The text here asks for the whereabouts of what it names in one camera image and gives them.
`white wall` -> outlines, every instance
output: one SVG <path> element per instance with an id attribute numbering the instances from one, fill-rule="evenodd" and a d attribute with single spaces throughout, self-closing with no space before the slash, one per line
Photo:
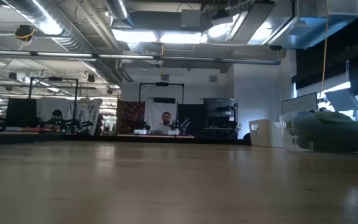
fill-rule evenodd
<path id="1" fill-rule="evenodd" d="M 226 74 L 220 73 L 218 69 L 187 69 L 182 68 L 149 68 L 141 70 L 139 68 L 127 68 L 128 74 L 134 79 L 134 83 L 122 84 L 122 96 L 124 101 L 139 100 L 139 83 L 160 82 L 160 73 L 169 74 L 169 83 L 185 84 L 185 103 L 202 104 L 203 98 L 225 98 Z M 217 83 L 210 83 L 209 76 L 218 76 Z M 141 101 L 150 97 L 176 98 L 181 103 L 181 86 L 155 86 L 143 85 Z"/>
<path id="2" fill-rule="evenodd" d="M 287 51 L 281 65 L 233 65 L 234 99 L 238 101 L 238 123 L 241 124 L 239 139 L 249 133 L 249 121 L 279 120 L 281 102 L 293 97 L 294 53 Z"/>

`wooden table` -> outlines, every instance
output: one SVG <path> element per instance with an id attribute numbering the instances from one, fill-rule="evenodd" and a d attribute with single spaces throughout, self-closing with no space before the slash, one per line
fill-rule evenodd
<path id="1" fill-rule="evenodd" d="M 158 134 L 118 134 L 118 137 L 146 137 L 146 138 L 194 138 L 194 136 L 171 136 Z"/>

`white curtain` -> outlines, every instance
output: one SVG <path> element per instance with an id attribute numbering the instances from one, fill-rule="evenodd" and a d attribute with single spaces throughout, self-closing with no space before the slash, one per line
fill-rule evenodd
<path id="1" fill-rule="evenodd" d="M 48 121 L 52 117 L 52 112 L 60 110 L 63 119 L 70 119 L 73 115 L 67 116 L 68 108 L 72 101 L 58 98 L 41 98 L 37 99 L 37 117 L 42 121 Z"/>
<path id="2" fill-rule="evenodd" d="M 162 114 L 168 112 L 171 114 L 171 122 L 177 117 L 176 103 L 154 103 L 153 99 L 145 102 L 144 121 L 151 127 L 151 130 L 156 130 L 162 124 Z"/>
<path id="3" fill-rule="evenodd" d="M 93 123 L 93 126 L 89 126 L 88 129 L 91 132 L 91 135 L 94 134 L 96 125 L 98 123 L 98 116 L 100 106 L 102 105 L 101 99 L 80 99 L 77 100 L 75 119 L 78 119 L 80 122 L 90 121 Z M 67 111 L 68 119 L 72 119 L 74 111 L 74 101 L 70 103 L 70 107 Z"/>

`window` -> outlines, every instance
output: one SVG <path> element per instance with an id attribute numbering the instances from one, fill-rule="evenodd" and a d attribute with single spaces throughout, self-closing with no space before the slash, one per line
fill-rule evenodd
<path id="1" fill-rule="evenodd" d="M 325 93 L 330 92 L 330 91 L 343 90 L 343 89 L 347 89 L 347 88 L 350 88 L 350 87 L 351 87 L 351 83 L 350 82 L 345 82 L 345 83 L 342 83 L 340 85 L 337 85 L 337 86 L 334 86 L 332 88 L 329 88 L 327 90 L 324 90 L 321 93 L 322 100 L 318 104 L 318 108 L 327 108 L 327 110 L 329 110 L 329 111 L 335 111 L 334 107 L 331 105 L 331 102 L 329 102 L 328 99 L 326 98 Z M 320 99 L 320 93 L 317 93 L 317 100 L 319 100 L 319 99 Z M 345 115 L 348 115 L 351 118 L 354 118 L 354 111 L 353 110 L 350 110 L 350 111 L 338 111 L 338 112 L 340 112 L 342 114 L 345 114 Z"/>

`patterned curtain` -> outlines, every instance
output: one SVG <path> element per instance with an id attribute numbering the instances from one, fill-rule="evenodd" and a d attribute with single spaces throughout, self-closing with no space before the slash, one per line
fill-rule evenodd
<path id="1" fill-rule="evenodd" d="M 118 100 L 117 134 L 132 134 L 135 129 L 143 129 L 144 102 Z"/>

